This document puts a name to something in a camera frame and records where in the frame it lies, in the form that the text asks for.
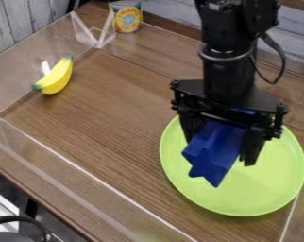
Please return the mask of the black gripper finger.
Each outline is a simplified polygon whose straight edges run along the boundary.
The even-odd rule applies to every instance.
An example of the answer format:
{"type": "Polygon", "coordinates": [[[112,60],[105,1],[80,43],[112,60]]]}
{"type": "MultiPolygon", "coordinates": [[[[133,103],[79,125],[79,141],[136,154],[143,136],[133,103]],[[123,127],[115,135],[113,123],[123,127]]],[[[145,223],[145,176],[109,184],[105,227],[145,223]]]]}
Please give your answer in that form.
{"type": "Polygon", "coordinates": [[[207,119],[199,112],[181,112],[179,115],[180,125],[183,128],[187,142],[191,142],[195,135],[200,132],[207,119]]]}
{"type": "Polygon", "coordinates": [[[245,132],[240,153],[240,161],[245,163],[245,166],[256,165],[265,142],[263,129],[252,129],[245,132]]]}

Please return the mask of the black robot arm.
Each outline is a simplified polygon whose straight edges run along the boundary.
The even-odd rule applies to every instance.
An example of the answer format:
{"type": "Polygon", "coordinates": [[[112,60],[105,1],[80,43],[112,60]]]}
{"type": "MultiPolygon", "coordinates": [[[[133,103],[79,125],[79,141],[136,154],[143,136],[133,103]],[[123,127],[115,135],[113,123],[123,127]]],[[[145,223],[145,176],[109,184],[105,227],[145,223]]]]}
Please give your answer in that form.
{"type": "Polygon", "coordinates": [[[279,0],[195,0],[201,19],[201,79],[176,79],[172,109],[187,139],[219,121],[245,130],[240,160],[255,165],[265,142],[283,134],[289,106],[255,83],[257,41],[285,52],[268,35],[277,26],[279,0]]]}

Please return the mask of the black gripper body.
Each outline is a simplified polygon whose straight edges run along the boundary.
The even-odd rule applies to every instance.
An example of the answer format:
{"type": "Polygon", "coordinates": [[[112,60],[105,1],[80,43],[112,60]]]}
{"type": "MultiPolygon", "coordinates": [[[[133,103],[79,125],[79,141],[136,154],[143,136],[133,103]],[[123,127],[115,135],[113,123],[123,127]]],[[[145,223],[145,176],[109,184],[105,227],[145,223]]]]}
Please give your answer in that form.
{"type": "Polygon", "coordinates": [[[172,106],[177,114],[199,112],[207,121],[219,121],[248,130],[263,129],[267,140],[281,137],[289,106],[256,86],[240,96],[224,94],[219,99],[204,92],[201,79],[176,79],[171,89],[175,91],[172,106]]]}

